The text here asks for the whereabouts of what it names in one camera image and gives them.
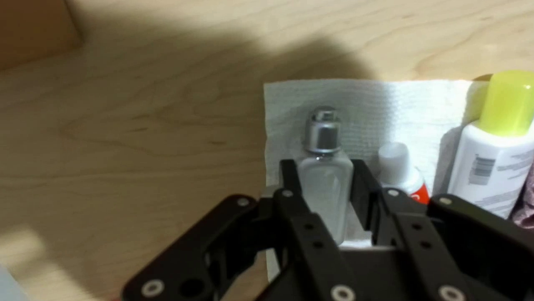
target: wood grain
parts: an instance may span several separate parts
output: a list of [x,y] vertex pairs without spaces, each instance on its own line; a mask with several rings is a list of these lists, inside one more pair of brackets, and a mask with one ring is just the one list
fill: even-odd
[[528,0],[71,7],[81,51],[0,74],[0,263],[41,301],[119,300],[224,196],[259,196],[264,82],[534,69]]

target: white bottle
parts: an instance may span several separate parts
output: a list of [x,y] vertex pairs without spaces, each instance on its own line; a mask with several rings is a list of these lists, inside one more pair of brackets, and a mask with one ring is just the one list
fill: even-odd
[[426,181],[404,144],[386,144],[379,149],[379,181],[383,188],[401,189],[418,203],[429,205]]
[[533,116],[534,74],[494,74],[481,119],[463,131],[448,193],[508,220],[534,163]]
[[339,149],[339,126],[334,109],[314,113],[308,123],[308,156],[299,163],[303,196],[338,245],[344,240],[354,169],[349,156]]

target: black metal bracket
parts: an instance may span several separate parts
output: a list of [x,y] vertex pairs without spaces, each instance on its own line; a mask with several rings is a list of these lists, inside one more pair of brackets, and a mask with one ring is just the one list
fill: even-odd
[[504,301],[534,295],[534,236],[454,196],[429,206],[383,189],[354,161],[353,194],[374,246],[339,251],[301,194],[294,161],[283,188],[256,203],[229,196],[129,281],[126,301],[214,301],[276,250],[281,275],[262,301]]

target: bottle cap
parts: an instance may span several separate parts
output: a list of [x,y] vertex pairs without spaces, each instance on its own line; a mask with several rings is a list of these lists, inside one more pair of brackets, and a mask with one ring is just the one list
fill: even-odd
[[308,121],[306,149],[321,156],[336,154],[339,151],[339,124],[336,109],[314,111]]
[[404,144],[386,144],[379,149],[379,179],[389,186],[399,186],[411,178],[411,156]]
[[478,126],[494,136],[523,136],[534,118],[534,72],[508,71],[491,77]]

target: clear glass bottle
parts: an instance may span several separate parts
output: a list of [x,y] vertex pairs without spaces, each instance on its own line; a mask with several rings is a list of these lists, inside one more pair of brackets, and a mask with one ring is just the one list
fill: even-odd
[[316,111],[308,121],[308,156],[299,161],[303,196],[338,245],[344,240],[354,169],[349,156],[341,151],[339,128],[334,109]]

